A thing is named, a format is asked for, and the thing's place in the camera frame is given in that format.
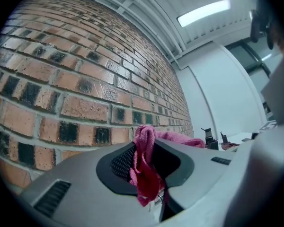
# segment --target fluorescent light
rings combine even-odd
[[[272,54],[269,54],[269,55],[263,57],[262,60],[265,61],[265,60],[267,60],[268,58],[270,58],[271,56],[272,56]]]
[[[199,19],[228,9],[231,9],[231,2],[229,0],[214,2],[178,17],[178,21],[182,27],[185,27]]]

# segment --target pink cloth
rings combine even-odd
[[[130,169],[130,184],[137,187],[138,201],[142,206],[146,206],[150,201],[155,200],[159,191],[164,188],[164,181],[151,164],[155,138],[205,148],[205,143],[201,139],[192,139],[186,135],[171,131],[156,132],[150,125],[141,125],[133,139],[137,150],[133,156],[133,168]]]

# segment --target window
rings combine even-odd
[[[273,119],[267,103],[261,93],[269,82],[269,77],[282,60],[282,54],[278,48],[270,50],[267,46],[266,37],[259,38],[258,43],[253,43],[249,38],[237,41],[226,48],[237,58],[253,81],[266,113],[268,120]]]

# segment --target white ceiling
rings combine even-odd
[[[256,0],[230,0],[231,9],[184,28],[177,17],[220,0],[96,0],[140,28],[172,62],[220,36],[250,26]]]

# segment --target black mesh grille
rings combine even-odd
[[[131,147],[123,154],[114,158],[110,164],[112,172],[118,177],[129,181],[129,169],[133,165],[133,155],[136,151],[136,146]]]
[[[55,184],[51,186],[51,188],[35,204],[34,208],[47,217],[51,217],[70,186],[71,183],[64,181],[55,182]]]

